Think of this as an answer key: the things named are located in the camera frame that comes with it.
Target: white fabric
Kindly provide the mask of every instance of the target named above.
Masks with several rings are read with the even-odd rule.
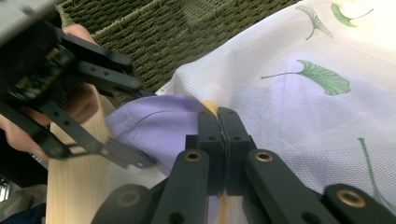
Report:
[[[181,66],[157,93],[236,110],[257,146],[309,188],[352,185],[396,214],[394,8],[391,0],[302,1]],[[227,207],[226,223],[244,223]]]

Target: purple cloth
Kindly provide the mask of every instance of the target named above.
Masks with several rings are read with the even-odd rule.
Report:
[[[184,95],[152,96],[122,106],[106,121],[120,143],[146,152],[169,175],[177,154],[185,149],[186,134],[197,134],[197,115],[204,108]]]

